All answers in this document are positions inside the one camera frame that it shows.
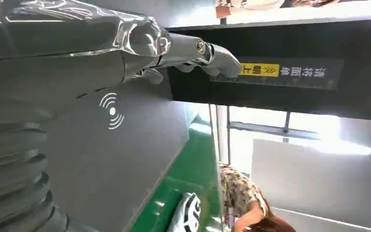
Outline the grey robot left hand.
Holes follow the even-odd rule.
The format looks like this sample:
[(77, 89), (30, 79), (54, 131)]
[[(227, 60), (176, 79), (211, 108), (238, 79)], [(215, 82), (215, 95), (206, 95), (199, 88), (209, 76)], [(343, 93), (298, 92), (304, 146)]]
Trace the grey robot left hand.
[(82, 0), (0, 0), (0, 109), (60, 111), (67, 101), (159, 67), (234, 78), (239, 61), (153, 17)]

